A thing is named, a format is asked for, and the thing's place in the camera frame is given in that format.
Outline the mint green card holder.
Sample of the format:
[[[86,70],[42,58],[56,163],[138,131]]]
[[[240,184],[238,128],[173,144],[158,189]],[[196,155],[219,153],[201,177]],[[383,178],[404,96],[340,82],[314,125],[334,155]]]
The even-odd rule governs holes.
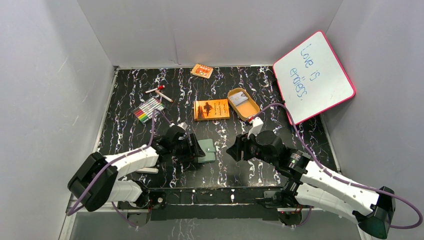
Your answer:
[[[201,150],[205,153],[205,156],[197,158],[199,164],[213,163],[216,160],[216,147],[212,139],[201,139],[198,141]]]

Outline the tan oval tray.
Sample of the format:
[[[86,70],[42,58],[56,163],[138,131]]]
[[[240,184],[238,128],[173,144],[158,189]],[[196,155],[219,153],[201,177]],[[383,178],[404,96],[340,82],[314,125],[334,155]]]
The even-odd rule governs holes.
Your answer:
[[[230,100],[230,96],[234,95],[238,92],[244,92],[248,97],[248,101],[245,102],[244,104],[239,105],[239,106],[234,106],[233,103]],[[238,88],[234,88],[234,89],[230,90],[227,94],[227,99],[228,99],[228,103],[230,104],[230,106],[234,109],[234,111],[236,112],[236,114],[238,115],[238,117],[242,121],[247,121],[250,117],[255,116],[256,114],[258,114],[261,111],[261,109],[257,105],[257,103],[248,94],[248,92],[243,88],[238,87]]]

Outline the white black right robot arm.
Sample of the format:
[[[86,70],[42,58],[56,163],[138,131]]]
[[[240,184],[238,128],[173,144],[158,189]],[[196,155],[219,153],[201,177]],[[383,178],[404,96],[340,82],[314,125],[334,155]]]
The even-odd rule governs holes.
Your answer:
[[[239,134],[226,152],[237,162],[259,159],[287,177],[289,185],[281,194],[286,206],[317,207],[352,221],[375,238],[388,237],[395,203],[391,196],[382,193],[387,187],[370,190],[337,172],[320,168],[310,155],[285,146],[270,130]]]

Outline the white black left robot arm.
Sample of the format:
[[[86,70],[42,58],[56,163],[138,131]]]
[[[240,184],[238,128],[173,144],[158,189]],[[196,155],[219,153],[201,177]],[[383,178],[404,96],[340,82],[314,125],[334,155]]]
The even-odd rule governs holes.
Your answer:
[[[187,133],[183,124],[171,124],[164,135],[134,150],[115,155],[91,153],[67,184],[77,198],[68,214],[80,208],[94,212],[105,203],[129,202],[144,208],[151,202],[150,190],[140,182],[122,178],[142,169],[152,169],[165,157],[198,163],[206,156],[194,133]]]

